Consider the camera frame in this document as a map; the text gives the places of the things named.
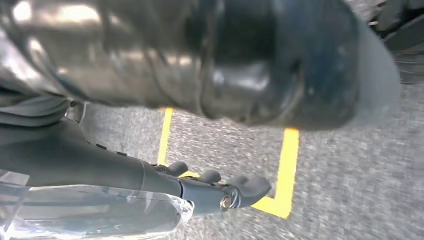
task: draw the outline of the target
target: yellow road marking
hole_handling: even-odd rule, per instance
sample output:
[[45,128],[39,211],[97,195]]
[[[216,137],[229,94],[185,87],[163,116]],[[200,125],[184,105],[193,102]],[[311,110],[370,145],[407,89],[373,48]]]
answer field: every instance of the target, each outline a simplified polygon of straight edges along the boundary
[[[157,163],[167,166],[168,140],[171,132],[173,109],[167,108],[163,121],[162,136],[160,138],[159,156]],[[277,186],[275,198],[264,197],[253,205],[254,208],[277,217],[287,219],[292,212],[293,193],[295,190],[296,165],[299,155],[300,135],[295,129],[284,131],[284,141],[278,167]],[[198,177],[194,172],[188,172],[184,176]]]

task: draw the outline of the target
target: plastic wrap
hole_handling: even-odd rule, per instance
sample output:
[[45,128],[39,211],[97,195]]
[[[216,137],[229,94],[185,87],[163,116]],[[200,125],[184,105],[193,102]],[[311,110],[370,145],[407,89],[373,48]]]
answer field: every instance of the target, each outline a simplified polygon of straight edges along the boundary
[[189,202],[163,193],[87,185],[28,187],[28,179],[0,175],[2,240],[160,239],[193,215]]

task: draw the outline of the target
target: yellow painted line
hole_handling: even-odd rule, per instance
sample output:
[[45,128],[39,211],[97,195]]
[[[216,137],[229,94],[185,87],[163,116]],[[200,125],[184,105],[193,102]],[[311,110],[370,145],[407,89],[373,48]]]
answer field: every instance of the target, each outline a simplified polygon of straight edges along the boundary
[[[168,166],[168,163],[167,163],[168,140],[170,138],[173,111],[174,110],[172,108],[170,107],[167,108],[165,111],[165,118],[163,120],[162,136],[160,137],[159,156],[157,157],[157,164],[163,165],[163,166]],[[183,177],[198,178],[199,174],[194,172],[186,172],[180,177],[181,178]]]
[[[162,136],[160,138],[159,156],[157,163],[167,166],[168,140],[171,132],[173,109],[167,108],[163,120]],[[284,131],[284,141],[278,167],[277,186],[275,198],[264,197],[253,205],[254,208],[277,217],[287,219],[293,208],[293,193],[295,190],[296,166],[299,155],[300,134],[295,129]],[[188,172],[185,176],[198,177],[194,172]]]
[[299,145],[299,131],[286,129],[279,160],[275,198],[264,197],[253,206],[254,208],[283,219],[289,218],[293,208]]

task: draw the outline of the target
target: black leather boot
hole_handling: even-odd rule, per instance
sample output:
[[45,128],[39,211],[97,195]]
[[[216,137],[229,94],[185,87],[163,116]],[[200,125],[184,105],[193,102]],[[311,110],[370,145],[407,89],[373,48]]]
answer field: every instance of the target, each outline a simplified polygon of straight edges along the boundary
[[341,0],[0,4],[0,77],[29,92],[307,131],[379,122],[399,100],[391,55]]

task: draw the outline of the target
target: gray pavement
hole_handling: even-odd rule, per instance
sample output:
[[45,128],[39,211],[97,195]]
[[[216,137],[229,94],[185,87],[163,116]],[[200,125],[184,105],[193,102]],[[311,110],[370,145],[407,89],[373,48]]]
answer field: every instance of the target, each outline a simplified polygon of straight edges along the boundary
[[[347,1],[364,19],[382,2]],[[163,122],[159,111],[91,105],[82,126],[91,141],[155,163]],[[198,173],[266,176],[275,190],[283,138],[175,112],[166,158]],[[288,219],[248,208],[195,217],[170,239],[422,240],[423,200],[424,85],[404,86],[399,112],[376,128],[300,134]]]

